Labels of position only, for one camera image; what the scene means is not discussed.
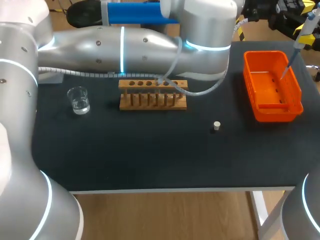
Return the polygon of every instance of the wooden floor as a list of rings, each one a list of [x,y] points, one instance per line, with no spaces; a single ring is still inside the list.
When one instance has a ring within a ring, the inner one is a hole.
[[[47,3],[51,9],[60,8],[57,0]],[[67,0],[62,0],[62,4],[69,6]],[[51,13],[51,18],[55,31],[73,29],[63,13]],[[168,34],[175,36],[178,31],[179,26],[172,25]],[[243,32],[246,40],[251,41],[288,40],[270,30],[266,21],[248,23]],[[320,66],[319,52],[303,51],[302,56],[307,64]],[[271,212],[282,192],[263,194]],[[84,214],[82,240],[258,239],[245,192],[95,194],[77,198]],[[281,233],[273,240],[283,240]]]

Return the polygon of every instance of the clear glass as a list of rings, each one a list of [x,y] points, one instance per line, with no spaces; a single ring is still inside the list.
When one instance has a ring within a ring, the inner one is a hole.
[[[75,114],[83,115],[90,111],[88,91],[83,86],[71,88],[66,95]]]

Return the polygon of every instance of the wooden test tube rack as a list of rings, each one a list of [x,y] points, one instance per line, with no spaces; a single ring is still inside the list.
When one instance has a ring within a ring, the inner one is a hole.
[[[180,88],[187,90],[187,80],[174,80]],[[157,90],[175,90],[167,82],[158,85],[157,80],[119,80],[119,89],[123,91],[120,99],[120,110],[186,110],[187,98],[182,93],[151,93]],[[144,90],[149,93],[130,93]]]

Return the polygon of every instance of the blue cylinder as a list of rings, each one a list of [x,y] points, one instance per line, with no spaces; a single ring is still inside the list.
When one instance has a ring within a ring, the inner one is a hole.
[[[177,24],[174,19],[164,18],[159,2],[110,2],[108,3],[110,24]]]

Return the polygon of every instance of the black table surface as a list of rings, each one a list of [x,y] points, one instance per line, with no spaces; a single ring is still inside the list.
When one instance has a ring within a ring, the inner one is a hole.
[[[66,76],[39,85],[32,154],[69,191],[296,186],[320,157],[320,96],[299,55],[293,71],[303,114],[291,123],[258,123],[243,78],[246,51],[291,42],[234,42],[223,84],[187,97],[186,111],[119,111],[116,79]],[[189,81],[191,91],[212,82]],[[73,114],[68,89],[84,86],[91,106]],[[214,121],[221,122],[211,134]]]

